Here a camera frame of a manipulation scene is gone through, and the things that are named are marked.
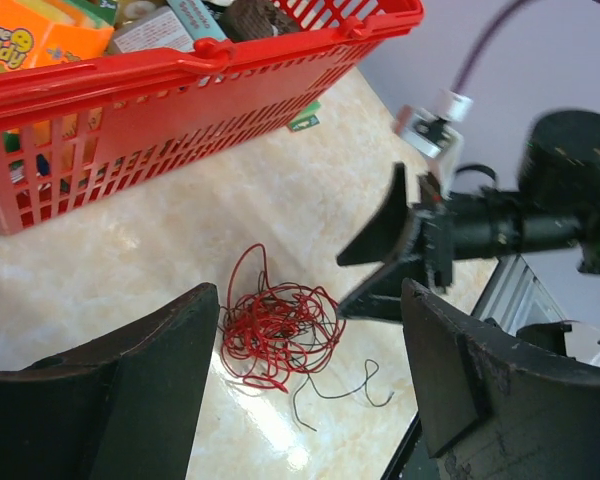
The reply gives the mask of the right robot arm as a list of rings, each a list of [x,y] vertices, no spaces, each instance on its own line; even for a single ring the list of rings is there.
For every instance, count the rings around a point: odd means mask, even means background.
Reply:
[[[407,201],[407,171],[393,167],[383,203],[337,256],[339,266],[378,263],[338,305],[344,319],[401,319],[401,285],[443,292],[457,261],[580,246],[579,272],[600,275],[600,113],[554,110],[526,141],[516,190],[451,192],[431,173]]]

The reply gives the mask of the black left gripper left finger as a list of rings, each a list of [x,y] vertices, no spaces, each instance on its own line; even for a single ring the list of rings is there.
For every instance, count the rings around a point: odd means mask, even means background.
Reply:
[[[182,479],[214,348],[203,283],[19,371],[0,371],[0,479]]]

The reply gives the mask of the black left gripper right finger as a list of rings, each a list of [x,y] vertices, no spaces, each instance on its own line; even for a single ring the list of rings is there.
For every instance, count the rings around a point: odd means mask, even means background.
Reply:
[[[403,332],[443,479],[600,479],[600,368],[517,339],[417,282]]]

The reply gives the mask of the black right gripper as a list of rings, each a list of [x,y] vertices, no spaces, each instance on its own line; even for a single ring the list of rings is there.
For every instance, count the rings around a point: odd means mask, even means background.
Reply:
[[[419,202],[409,208],[406,166],[395,163],[380,206],[336,256],[340,267],[383,263],[340,301],[339,318],[401,323],[405,279],[447,293],[453,282],[451,218],[436,177],[419,175],[417,182]]]

